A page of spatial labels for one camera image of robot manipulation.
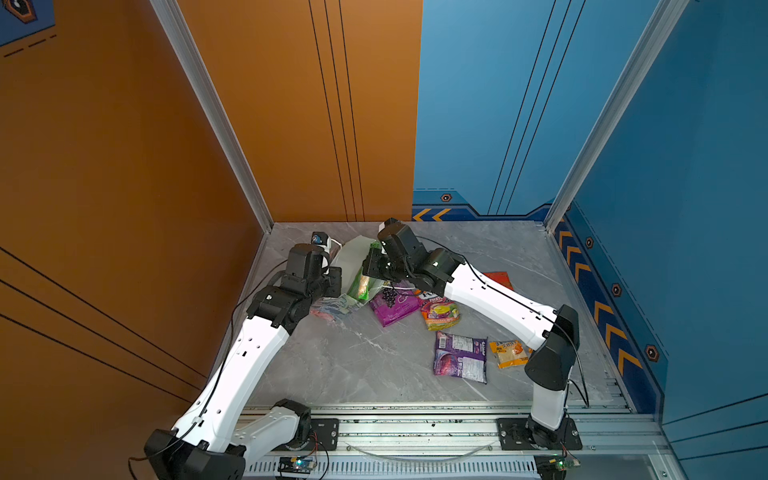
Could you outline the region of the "purple berries candy bag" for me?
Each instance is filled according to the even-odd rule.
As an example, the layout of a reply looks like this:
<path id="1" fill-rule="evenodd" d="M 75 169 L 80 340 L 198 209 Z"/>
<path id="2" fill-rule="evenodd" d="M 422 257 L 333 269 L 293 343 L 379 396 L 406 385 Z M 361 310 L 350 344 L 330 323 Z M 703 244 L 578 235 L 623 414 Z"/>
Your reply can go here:
<path id="1" fill-rule="evenodd" d="M 487 383 L 488 340 L 437 331 L 433 374 Z"/>

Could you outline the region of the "colourful fruits candy bag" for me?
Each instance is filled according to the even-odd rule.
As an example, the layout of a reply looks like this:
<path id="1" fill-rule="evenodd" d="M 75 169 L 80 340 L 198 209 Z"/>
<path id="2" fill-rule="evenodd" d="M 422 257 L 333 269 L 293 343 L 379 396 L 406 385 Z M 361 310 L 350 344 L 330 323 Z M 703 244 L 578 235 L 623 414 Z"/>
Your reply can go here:
<path id="1" fill-rule="evenodd" d="M 461 313 L 458 305 L 429 292 L 419 295 L 420 314 L 428 331 L 440 331 L 458 324 Z"/>

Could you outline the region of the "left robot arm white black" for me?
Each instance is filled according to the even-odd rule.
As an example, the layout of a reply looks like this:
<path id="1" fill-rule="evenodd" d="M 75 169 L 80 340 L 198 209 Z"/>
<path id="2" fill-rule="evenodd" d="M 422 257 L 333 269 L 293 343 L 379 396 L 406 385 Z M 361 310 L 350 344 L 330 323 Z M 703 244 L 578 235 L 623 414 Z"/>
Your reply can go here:
<path id="1" fill-rule="evenodd" d="M 159 479 L 240 479 L 247 464 L 278 447 L 300 449 L 311 435 L 311 410 L 291 400 L 239 428 L 238 419 L 267 367 L 321 298 L 341 294 L 342 270 L 331 264 L 334 240 L 316 232 L 289 251 L 286 267 L 249 295 L 246 317 L 225 359 L 199 397 L 169 430 L 144 446 Z"/>

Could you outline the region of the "floral paper bag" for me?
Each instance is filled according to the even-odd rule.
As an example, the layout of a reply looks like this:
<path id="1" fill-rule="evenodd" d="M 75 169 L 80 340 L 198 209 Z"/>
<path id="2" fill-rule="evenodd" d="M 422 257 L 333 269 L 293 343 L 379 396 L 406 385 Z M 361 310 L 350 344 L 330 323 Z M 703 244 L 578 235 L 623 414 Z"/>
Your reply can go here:
<path id="1" fill-rule="evenodd" d="M 349 253 L 346 245 L 351 240 L 345 244 L 342 244 L 340 241 L 332 237 L 330 237 L 330 239 L 331 251 L 328 253 L 331 259 L 330 265 L 340 267 L 342 269 L 341 295 L 336 298 L 321 298 L 312 305 L 310 313 L 324 320 L 336 321 L 337 319 L 352 313 L 360 307 L 368 304 L 370 301 L 367 303 L 360 303 L 344 292 L 344 287 L 346 286 L 346 280 L 349 273 Z M 386 280 L 382 281 L 383 285 L 378 293 L 388 284 Z"/>

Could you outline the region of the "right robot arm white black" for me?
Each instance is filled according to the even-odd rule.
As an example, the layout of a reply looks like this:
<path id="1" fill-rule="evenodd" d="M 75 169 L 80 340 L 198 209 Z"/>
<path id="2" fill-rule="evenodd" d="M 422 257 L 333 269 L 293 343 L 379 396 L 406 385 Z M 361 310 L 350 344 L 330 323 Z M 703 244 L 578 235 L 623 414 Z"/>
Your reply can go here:
<path id="1" fill-rule="evenodd" d="M 581 366 L 579 317 L 568 305 L 558 308 L 528 299 L 490 279 L 467 258 L 443 245 L 429 250 L 407 224 L 390 218 L 379 227 L 380 245 L 369 249 L 363 274 L 458 302 L 481 313 L 532 350 L 524 367 L 533 382 L 533 401 L 525 424 L 538 449 L 560 449 L 574 438 L 566 412 L 570 375 Z"/>

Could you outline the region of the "green Lays chips bag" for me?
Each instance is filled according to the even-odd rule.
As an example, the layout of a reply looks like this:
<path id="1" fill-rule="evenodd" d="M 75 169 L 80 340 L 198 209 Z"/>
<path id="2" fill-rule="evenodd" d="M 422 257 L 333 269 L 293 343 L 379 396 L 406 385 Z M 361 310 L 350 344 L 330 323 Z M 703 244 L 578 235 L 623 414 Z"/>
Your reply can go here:
<path id="1" fill-rule="evenodd" d="M 382 246 L 371 238 L 358 236 L 348 242 L 346 248 L 349 253 L 349 273 L 344 292 L 360 303 L 367 303 L 381 289 L 383 281 L 367 276 L 364 273 L 363 263 L 371 249 L 381 253 Z"/>

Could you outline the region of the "magenta purple snack bag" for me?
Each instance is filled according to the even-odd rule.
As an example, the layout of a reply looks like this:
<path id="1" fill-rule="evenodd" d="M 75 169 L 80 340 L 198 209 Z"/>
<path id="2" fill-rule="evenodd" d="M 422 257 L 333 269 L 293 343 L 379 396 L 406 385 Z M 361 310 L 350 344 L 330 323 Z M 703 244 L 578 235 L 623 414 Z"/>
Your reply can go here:
<path id="1" fill-rule="evenodd" d="M 421 298 L 404 285 L 389 285 L 370 300 L 369 306 L 381 326 L 387 327 L 419 310 Z"/>

